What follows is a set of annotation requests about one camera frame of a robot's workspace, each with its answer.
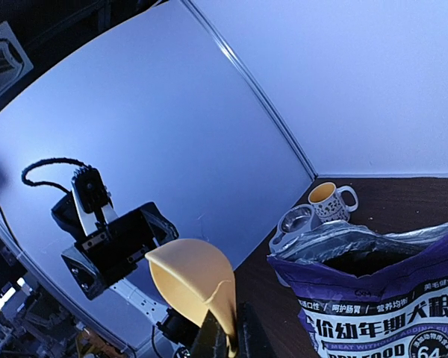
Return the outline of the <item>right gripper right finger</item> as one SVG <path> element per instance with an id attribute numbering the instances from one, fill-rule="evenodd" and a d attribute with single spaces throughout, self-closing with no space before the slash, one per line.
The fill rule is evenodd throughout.
<path id="1" fill-rule="evenodd" d="M 276 358 L 261 321 L 249 302 L 237 306 L 238 357 Z"/>

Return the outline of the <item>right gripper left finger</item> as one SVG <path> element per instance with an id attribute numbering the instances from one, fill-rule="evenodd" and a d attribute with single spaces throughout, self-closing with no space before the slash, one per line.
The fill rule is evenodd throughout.
<path id="1" fill-rule="evenodd" d="M 209 310 L 190 349 L 191 358 L 226 358 L 227 335 Z"/>

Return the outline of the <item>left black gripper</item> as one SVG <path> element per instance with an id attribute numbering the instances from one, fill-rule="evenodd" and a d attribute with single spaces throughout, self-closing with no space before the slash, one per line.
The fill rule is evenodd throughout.
<path id="1" fill-rule="evenodd" d="M 177 238 L 175 225 L 149 202 L 99 225 L 64 250 L 61 257 L 91 301 L 137 269 L 145 253 Z"/>

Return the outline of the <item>yellow plastic scoop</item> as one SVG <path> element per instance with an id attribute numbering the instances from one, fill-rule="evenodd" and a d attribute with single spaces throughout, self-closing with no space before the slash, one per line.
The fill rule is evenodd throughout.
<path id="1" fill-rule="evenodd" d="M 234 271 L 227 256 L 201 239 L 176 239 L 145 254 L 164 300 L 201 327 L 211 313 L 226 334 L 228 357 L 238 352 Z"/>

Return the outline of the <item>purple pet food bag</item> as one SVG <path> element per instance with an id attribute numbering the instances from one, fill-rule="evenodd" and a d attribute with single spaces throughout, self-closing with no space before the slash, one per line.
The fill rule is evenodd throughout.
<path id="1" fill-rule="evenodd" d="M 448 222 L 388 234 L 328 222 L 267 260 L 320 357 L 448 357 Z"/>

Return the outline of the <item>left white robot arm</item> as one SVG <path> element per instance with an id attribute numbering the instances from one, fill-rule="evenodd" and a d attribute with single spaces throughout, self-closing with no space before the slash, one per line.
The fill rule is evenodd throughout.
<path id="1" fill-rule="evenodd" d="M 57 225 L 75 240 L 61 257 L 88 300 L 112 290 L 171 342 L 191 348 L 199 326 L 127 280 L 146 253 L 178 238 L 152 202 L 118 216 L 108 199 L 82 204 L 68 192 L 52 208 Z"/>

